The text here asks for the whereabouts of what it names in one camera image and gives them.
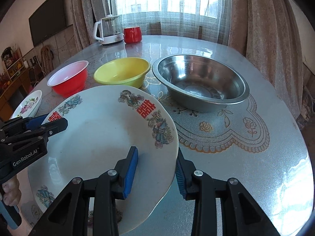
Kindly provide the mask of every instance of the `floral plate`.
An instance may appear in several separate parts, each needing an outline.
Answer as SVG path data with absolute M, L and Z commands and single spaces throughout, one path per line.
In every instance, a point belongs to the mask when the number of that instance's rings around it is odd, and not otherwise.
M 74 177 L 98 177 L 136 146 L 139 160 L 131 194 L 116 205 L 122 213 L 120 234 L 140 225 L 174 178 L 178 136 L 169 114 L 151 95 L 115 85 L 94 87 L 69 97 L 44 123 L 60 117 L 68 120 L 68 128 L 50 137 L 48 154 L 28 167 L 40 209 L 44 212 Z
M 23 118 L 34 117 L 39 109 L 41 102 L 42 91 L 36 90 L 32 92 L 19 104 L 18 108 L 14 111 L 10 119 L 20 116 Z

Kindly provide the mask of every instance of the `plastic bowl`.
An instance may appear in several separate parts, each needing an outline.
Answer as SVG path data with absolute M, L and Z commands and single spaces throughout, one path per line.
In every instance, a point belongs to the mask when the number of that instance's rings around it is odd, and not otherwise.
M 88 64 L 88 61 L 82 60 L 61 68 L 49 78 L 47 85 L 64 98 L 80 92 L 84 89 L 88 77 Z
M 103 85 L 128 85 L 140 88 L 150 63 L 138 57 L 120 58 L 99 67 L 94 80 Z

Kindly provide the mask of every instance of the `wall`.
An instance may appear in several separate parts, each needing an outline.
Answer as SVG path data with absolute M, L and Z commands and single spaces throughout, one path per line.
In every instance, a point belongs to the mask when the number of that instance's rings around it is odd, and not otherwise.
M 289 2 L 299 29 L 303 62 L 315 74 L 315 31 L 298 5 L 293 0 L 289 0 Z
M 46 0 L 16 0 L 0 22 L 0 52 L 15 43 L 22 55 L 34 46 L 28 19 Z M 70 0 L 64 0 L 67 25 L 72 25 Z
M 28 64 L 31 65 L 30 58 L 33 59 L 37 56 L 39 62 L 41 62 L 40 50 L 43 45 L 47 45 L 54 54 L 53 66 L 57 68 L 67 59 L 71 58 L 73 55 L 77 54 L 76 43 L 74 40 L 73 25 L 61 30 L 57 34 L 43 41 L 42 44 L 37 45 L 32 50 L 24 55 Z

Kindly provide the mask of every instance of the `screw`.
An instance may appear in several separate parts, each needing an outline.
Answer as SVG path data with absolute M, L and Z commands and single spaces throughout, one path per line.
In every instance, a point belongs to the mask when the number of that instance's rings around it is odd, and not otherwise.
M 232 178 L 229 179 L 229 182 L 230 182 L 230 184 L 236 185 L 238 183 L 238 180 L 236 178 L 232 177 Z
M 195 176 L 202 176 L 204 173 L 201 170 L 195 170 L 194 175 Z
M 114 176 L 114 175 L 117 174 L 117 171 L 116 171 L 116 170 L 109 170 L 109 171 L 107 172 L 107 174 L 110 175 L 110 176 Z
M 75 177 L 74 179 L 72 179 L 72 183 L 74 184 L 79 184 L 81 182 L 81 178 L 79 177 Z

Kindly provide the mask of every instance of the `white kettle base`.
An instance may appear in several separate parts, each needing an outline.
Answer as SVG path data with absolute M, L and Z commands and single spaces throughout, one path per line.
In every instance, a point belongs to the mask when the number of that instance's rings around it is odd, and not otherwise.
M 118 33 L 115 35 L 103 37 L 103 39 L 104 39 L 103 41 L 99 41 L 101 44 L 111 44 L 111 43 L 122 41 L 123 35 L 122 33 Z

